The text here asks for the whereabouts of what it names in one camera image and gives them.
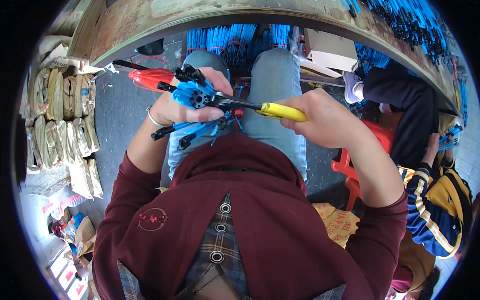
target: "maroon sweater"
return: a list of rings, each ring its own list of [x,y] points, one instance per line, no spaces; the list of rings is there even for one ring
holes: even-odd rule
[[[174,296],[227,192],[253,299],[311,299],[343,283],[343,299],[387,294],[406,228],[406,194],[388,207],[366,207],[344,250],[328,238],[290,160],[247,136],[226,135],[193,151],[160,195],[159,178],[125,155],[97,229],[93,275],[103,300],[124,299],[117,260],[158,299]]]

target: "bracelet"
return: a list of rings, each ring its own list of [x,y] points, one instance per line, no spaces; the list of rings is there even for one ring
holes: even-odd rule
[[[150,118],[150,120],[153,122],[153,124],[155,124],[156,126],[158,126],[160,128],[165,127],[165,126],[161,125],[160,123],[158,123],[157,121],[155,121],[153,119],[152,115],[150,114],[150,109],[151,108],[152,108],[151,106],[149,108],[147,108],[147,113],[148,113],[148,117]]]

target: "wooden table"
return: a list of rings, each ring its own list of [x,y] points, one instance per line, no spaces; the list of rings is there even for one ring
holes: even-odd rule
[[[104,67],[135,48],[181,31],[234,23],[290,24],[343,36],[384,53],[430,84],[439,95],[440,108],[461,116],[448,69],[440,65],[437,71],[421,47],[412,52],[385,20],[359,4],[362,10],[352,18],[340,0],[117,0],[108,8],[105,0],[93,0],[69,54]]]

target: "plaid shirt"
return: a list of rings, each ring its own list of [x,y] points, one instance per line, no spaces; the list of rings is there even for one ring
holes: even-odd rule
[[[210,261],[212,251],[221,251],[225,258],[220,263],[223,272],[228,276],[235,290],[240,293],[244,299],[250,299],[248,295],[247,278],[243,265],[241,263],[240,251],[233,230],[232,215],[223,213],[220,205],[230,204],[230,193],[227,193],[217,208],[212,221],[208,225],[202,244],[200,245],[194,261],[190,265],[185,279],[181,286],[182,295],[191,289],[196,282],[205,274],[205,272],[214,267],[216,263]],[[217,224],[224,224],[227,228],[224,232],[216,229]],[[120,262],[117,261],[120,279],[123,286],[123,292],[126,300],[144,300],[140,293],[140,285],[137,278]],[[345,284],[333,288],[313,300],[340,300],[345,290]]]

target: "red stool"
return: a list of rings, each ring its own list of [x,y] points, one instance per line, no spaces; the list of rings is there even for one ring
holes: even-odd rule
[[[392,150],[394,132],[370,121],[362,120],[362,122],[367,125],[373,134],[375,134],[385,151],[390,153]],[[357,173],[355,172],[353,165],[350,165],[351,161],[348,151],[346,149],[341,149],[341,151],[342,153],[340,155],[340,161],[332,159],[331,166],[333,171],[340,172],[347,176],[347,179],[345,179],[345,186],[350,190],[350,197],[348,198],[346,211],[351,211],[353,209],[353,205],[355,204],[355,199],[361,195],[360,185],[358,182]]]

